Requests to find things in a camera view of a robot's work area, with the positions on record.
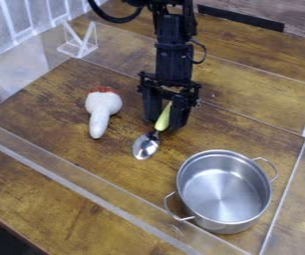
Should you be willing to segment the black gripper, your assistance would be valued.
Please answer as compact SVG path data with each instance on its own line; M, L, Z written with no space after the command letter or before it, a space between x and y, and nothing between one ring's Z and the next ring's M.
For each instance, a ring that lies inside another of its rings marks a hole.
M197 106L201 84L191 80L195 61L191 44L155 44L155 71L140 72L139 92L143 94L146 119L155 122L162 113L162 101L171 100L168 126L183 128L191 108Z

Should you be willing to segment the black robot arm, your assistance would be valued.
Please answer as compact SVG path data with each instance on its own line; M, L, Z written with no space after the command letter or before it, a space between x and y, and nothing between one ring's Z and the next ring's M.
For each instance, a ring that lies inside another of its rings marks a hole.
M182 128L191 108L198 104L201 84L191 80L197 22L192 0L126 0L135 7L152 11L156 34L154 44L155 72L140 72L139 92L143 94L146 119L155 122L162 112L162 101L171 102L168 128Z

